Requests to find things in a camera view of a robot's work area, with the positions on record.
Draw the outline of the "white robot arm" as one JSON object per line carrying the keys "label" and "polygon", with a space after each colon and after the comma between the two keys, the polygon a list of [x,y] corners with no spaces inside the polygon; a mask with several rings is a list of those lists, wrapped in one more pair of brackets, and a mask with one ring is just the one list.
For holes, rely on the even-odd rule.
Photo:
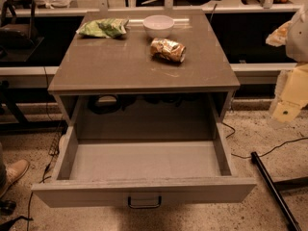
{"label": "white robot arm", "polygon": [[281,127],[294,120],[308,105],[308,8],[302,6],[266,39],[271,46],[286,46],[286,55],[296,61],[292,70],[282,70],[269,107],[269,123]]}

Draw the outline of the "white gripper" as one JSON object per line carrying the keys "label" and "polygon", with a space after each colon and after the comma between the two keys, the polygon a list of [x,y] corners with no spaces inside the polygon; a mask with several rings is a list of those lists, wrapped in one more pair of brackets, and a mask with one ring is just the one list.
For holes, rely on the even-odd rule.
{"label": "white gripper", "polygon": [[[292,25],[289,20],[266,38],[266,44],[279,47],[288,43]],[[283,70],[277,80],[277,98],[269,106],[268,124],[274,129],[287,126],[308,104],[308,64],[298,63],[292,70]]]}

